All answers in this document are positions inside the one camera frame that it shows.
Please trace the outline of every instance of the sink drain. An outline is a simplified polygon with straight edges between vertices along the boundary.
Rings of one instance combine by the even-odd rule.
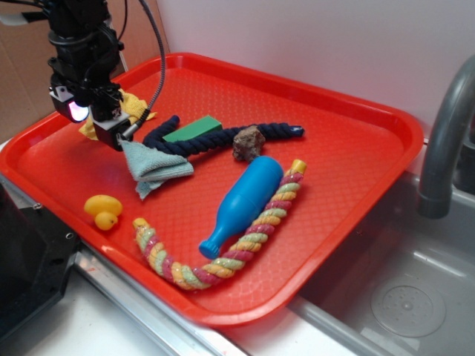
[[[405,337],[432,334],[445,319],[440,293],[409,277],[393,278],[376,288],[371,309],[386,330]]]

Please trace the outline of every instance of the white wall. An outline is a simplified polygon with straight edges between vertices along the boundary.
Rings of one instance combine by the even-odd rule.
[[[192,52],[390,105],[426,136],[475,53],[474,0],[157,0]]]

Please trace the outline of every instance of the colorful rope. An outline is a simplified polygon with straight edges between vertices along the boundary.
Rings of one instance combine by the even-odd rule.
[[[207,289],[232,277],[254,257],[274,232],[275,226],[287,216],[292,200],[297,197],[301,187],[306,167],[304,162],[295,160],[282,178],[278,190],[244,235],[221,257],[203,267],[190,268],[175,261],[165,250],[155,230],[145,219],[138,218],[134,220],[135,240],[142,255],[162,278],[188,291]]]

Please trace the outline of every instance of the rock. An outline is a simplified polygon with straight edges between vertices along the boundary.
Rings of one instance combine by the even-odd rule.
[[[238,161],[252,162],[254,158],[261,155],[261,149],[266,138],[253,125],[241,130],[234,138],[232,147],[234,148],[232,156]]]

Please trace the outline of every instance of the cardboard box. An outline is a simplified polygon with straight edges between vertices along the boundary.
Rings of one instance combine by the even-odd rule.
[[[163,35],[157,3],[149,1],[148,5]],[[124,4],[122,1],[110,1],[108,6],[113,16],[112,25],[120,32]],[[39,9],[0,3],[0,13],[35,10]],[[46,21],[14,27],[0,24],[0,143],[54,111],[49,96],[52,70],[47,61],[56,55],[56,50],[48,41],[49,31]],[[151,25],[138,1],[129,2],[128,23],[122,41],[125,43],[122,52],[124,63],[119,72],[160,53]],[[164,35],[163,41],[168,52]]]

